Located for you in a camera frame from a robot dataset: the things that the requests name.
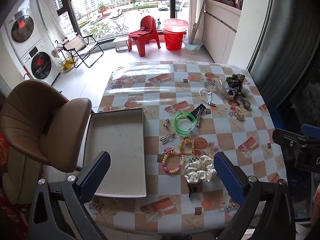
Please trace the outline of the white polka dot scrunchie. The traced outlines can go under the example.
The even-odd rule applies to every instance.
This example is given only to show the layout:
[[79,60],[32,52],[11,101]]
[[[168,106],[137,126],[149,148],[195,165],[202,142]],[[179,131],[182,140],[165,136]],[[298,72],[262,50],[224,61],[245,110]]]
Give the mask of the white polka dot scrunchie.
[[202,181],[210,182],[217,176],[213,158],[202,155],[195,159],[190,159],[183,170],[183,175],[189,184],[197,184]]

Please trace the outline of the silver rhinestone hair clip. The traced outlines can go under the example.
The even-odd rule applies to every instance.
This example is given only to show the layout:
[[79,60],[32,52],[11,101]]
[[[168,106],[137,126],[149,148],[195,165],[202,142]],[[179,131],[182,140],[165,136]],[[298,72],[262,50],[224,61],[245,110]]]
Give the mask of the silver rhinestone hair clip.
[[198,111],[197,111],[197,115],[196,115],[196,126],[197,126],[197,127],[200,127],[201,113],[202,113],[201,110],[198,110]]

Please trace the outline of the black scalloped hair clip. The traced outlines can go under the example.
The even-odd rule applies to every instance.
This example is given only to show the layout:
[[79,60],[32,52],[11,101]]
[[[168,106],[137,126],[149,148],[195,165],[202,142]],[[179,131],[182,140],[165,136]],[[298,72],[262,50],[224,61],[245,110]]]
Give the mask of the black scalloped hair clip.
[[196,118],[198,114],[202,114],[202,112],[205,110],[206,107],[203,104],[200,104],[191,112],[191,114]]

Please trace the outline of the green plastic bangle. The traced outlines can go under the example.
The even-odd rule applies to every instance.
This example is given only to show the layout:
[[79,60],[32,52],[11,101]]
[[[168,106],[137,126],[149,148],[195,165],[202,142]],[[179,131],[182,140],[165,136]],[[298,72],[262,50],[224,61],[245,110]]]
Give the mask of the green plastic bangle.
[[196,127],[196,119],[191,113],[181,112],[174,117],[174,129],[180,135],[188,135]]

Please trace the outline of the silver crystal hair clip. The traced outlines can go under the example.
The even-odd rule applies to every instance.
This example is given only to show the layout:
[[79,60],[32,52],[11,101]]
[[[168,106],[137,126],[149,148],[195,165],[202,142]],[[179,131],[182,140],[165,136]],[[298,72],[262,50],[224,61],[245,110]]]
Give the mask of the silver crystal hair clip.
[[163,127],[170,130],[170,119],[169,118],[165,119],[165,121],[163,122]]

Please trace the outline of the grey shallow tray box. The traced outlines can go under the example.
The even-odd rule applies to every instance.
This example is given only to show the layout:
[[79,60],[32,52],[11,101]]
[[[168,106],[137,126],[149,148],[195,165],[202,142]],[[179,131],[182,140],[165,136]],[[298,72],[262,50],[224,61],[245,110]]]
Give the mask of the grey shallow tray box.
[[91,115],[83,165],[90,164],[101,151],[108,152],[111,157],[111,166],[100,182],[96,196],[146,197],[143,121],[141,108]]

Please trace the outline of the gold bow hair clip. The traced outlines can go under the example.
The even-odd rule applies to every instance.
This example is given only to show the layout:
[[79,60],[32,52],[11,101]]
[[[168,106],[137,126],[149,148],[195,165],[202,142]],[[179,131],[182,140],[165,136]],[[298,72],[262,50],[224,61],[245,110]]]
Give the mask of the gold bow hair clip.
[[244,122],[245,121],[244,115],[241,114],[241,113],[237,113],[236,111],[230,111],[229,115],[236,117],[236,119],[239,120],[240,122]]

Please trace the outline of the brown leather chair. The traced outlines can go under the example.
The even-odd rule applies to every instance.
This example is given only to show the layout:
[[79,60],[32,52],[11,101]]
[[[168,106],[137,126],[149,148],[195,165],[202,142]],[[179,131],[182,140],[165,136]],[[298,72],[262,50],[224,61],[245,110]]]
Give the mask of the brown leather chair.
[[91,112],[88,98],[68,100],[43,81],[27,80],[3,105],[1,132],[26,157],[70,173],[76,169]]

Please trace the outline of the beige bunny hair clip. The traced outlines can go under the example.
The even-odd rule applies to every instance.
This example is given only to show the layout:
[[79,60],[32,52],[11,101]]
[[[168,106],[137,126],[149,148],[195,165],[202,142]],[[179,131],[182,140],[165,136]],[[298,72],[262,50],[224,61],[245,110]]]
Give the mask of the beige bunny hair clip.
[[161,137],[159,140],[162,143],[162,145],[166,144],[168,141],[170,141],[176,133],[168,133],[165,136]]

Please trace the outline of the clear claw hair clip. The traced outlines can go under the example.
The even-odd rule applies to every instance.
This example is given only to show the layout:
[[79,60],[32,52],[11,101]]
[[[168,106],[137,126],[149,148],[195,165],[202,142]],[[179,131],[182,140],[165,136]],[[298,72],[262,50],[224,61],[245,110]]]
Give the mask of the clear claw hair clip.
[[229,99],[229,94],[227,92],[227,89],[223,85],[222,81],[220,79],[217,79],[215,81],[215,87],[217,92],[220,94],[221,98],[223,99]]

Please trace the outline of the yellow item basket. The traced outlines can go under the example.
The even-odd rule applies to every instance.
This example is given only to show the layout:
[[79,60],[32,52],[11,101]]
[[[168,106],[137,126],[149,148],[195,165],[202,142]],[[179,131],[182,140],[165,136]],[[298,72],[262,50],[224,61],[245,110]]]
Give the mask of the yellow item basket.
[[67,57],[67,59],[60,59],[58,61],[58,71],[60,73],[64,73],[64,72],[68,72],[70,70],[72,70],[73,68],[75,68],[77,63],[77,59],[72,58],[72,57]]

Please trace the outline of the lower white washing machine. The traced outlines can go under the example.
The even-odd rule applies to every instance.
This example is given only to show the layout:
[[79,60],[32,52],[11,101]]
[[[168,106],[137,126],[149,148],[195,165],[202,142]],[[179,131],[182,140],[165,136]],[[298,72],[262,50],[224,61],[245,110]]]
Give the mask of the lower white washing machine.
[[38,41],[20,59],[25,80],[41,80],[52,85],[59,75],[58,59],[51,54],[54,46],[50,39]]

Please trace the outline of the small white stool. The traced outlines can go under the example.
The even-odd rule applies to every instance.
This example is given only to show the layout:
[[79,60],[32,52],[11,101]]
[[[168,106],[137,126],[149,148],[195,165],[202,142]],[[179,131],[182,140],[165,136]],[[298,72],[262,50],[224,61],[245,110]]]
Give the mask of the small white stool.
[[116,49],[116,52],[122,52],[128,50],[128,39],[127,38],[116,38],[114,40],[114,46]]

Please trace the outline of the red plastic bucket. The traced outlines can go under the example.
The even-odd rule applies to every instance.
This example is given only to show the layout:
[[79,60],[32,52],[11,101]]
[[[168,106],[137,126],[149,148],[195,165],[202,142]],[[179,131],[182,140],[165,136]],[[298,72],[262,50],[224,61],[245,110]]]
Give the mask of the red plastic bucket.
[[184,33],[185,33],[184,31],[173,32],[163,28],[166,49],[170,51],[180,50],[182,48]]

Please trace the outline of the pink plastic basin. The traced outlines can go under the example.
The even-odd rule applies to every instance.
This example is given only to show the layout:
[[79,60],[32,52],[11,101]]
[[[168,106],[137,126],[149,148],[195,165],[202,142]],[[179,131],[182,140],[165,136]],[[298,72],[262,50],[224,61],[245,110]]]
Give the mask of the pink plastic basin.
[[164,28],[167,31],[181,33],[185,32],[189,27],[189,22],[176,18],[170,18],[164,21]]

